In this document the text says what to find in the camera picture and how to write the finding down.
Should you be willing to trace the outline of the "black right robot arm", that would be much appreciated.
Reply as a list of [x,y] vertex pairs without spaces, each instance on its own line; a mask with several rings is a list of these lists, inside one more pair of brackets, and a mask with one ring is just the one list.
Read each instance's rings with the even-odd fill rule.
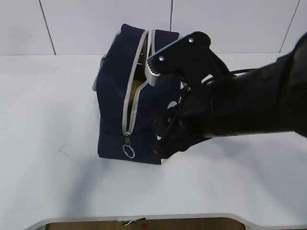
[[258,69],[230,71],[193,32],[147,59],[153,85],[168,76],[185,84],[181,100],[155,123],[154,152],[168,159],[215,137],[293,131],[307,134],[307,37],[288,54]]

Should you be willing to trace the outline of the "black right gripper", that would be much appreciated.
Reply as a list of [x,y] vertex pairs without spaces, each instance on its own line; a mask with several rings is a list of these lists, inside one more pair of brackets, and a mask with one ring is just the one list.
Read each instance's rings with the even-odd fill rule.
[[154,132],[161,138],[153,145],[157,156],[168,159],[216,137],[209,125],[213,96],[213,89],[185,91],[180,103],[167,109],[153,123]]

